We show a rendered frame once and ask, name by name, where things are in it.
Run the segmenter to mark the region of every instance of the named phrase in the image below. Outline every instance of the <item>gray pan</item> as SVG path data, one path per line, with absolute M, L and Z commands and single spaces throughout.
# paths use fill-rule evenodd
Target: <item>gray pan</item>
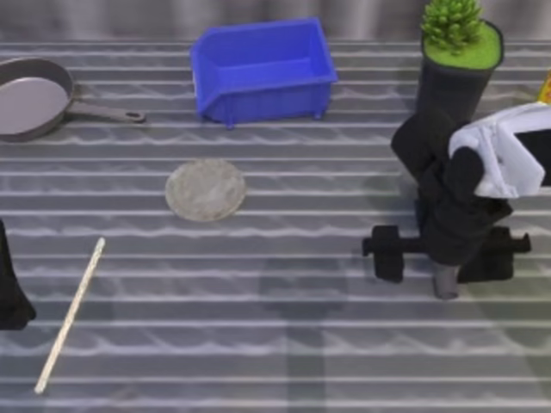
M 65 114 L 86 114 L 140 123 L 139 112 L 73 100 L 74 80 L 50 60 L 14 59 L 0 64 L 0 139 L 24 142 L 47 133 Z

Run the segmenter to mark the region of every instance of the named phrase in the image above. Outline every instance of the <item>blue plastic container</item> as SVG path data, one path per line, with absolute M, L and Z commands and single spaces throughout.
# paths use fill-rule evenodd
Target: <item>blue plastic container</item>
M 337 73 L 317 18 L 210 28 L 191 49 L 197 112 L 225 123 L 312 115 Z

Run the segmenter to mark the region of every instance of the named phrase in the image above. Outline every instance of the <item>yellow object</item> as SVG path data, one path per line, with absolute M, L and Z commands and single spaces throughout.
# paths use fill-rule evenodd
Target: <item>yellow object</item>
M 540 95 L 537 98 L 538 102 L 551 104 L 551 71 L 548 71 L 548 76 L 540 90 Z

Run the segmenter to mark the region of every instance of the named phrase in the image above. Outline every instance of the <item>black pot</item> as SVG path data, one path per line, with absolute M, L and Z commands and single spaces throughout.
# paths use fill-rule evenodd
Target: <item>black pot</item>
M 499 61 L 489 69 L 463 69 L 440 65 L 426 55 L 424 42 L 421 40 L 423 63 L 419 77 L 417 110 L 436 106 L 447 112 L 457 123 L 471 121 L 490 77 L 504 58 L 501 30 L 490 22 L 485 23 L 496 30 L 501 45 Z

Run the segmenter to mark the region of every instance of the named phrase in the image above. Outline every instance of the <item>white rod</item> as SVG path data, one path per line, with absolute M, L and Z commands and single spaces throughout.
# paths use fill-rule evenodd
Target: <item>white rod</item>
M 52 351 L 50 351 L 50 355 L 48 356 L 46 360 L 46 364 L 42 369 L 42 373 L 40 374 L 38 383 L 34 388 L 34 392 L 36 394 L 42 394 L 46 389 L 47 382 L 50 379 L 50 375 L 52 374 L 52 370 L 53 370 L 53 367 L 55 366 L 55 362 L 58 359 L 59 353 L 63 348 L 65 339 L 67 338 L 67 334 L 69 333 L 69 329 L 71 328 L 72 323 L 75 320 L 75 316 L 77 315 L 80 302 L 82 301 L 83 296 L 86 293 L 86 290 L 88 289 L 88 285 L 90 284 L 90 279 L 92 278 L 92 275 L 96 270 L 97 262 L 102 256 L 104 246 L 105 246 L 105 238 L 101 237 L 100 239 L 97 240 L 96 248 L 94 249 L 94 254 L 90 258 L 90 262 L 88 263 L 88 267 L 84 272 L 83 279 L 80 281 L 80 285 L 78 286 L 77 293 L 75 294 L 75 297 L 72 300 L 71 307 L 69 307 L 69 311 L 65 316 L 65 321 L 63 322 L 63 325 L 59 330 L 58 336 L 55 339 L 55 343 L 53 344 Z

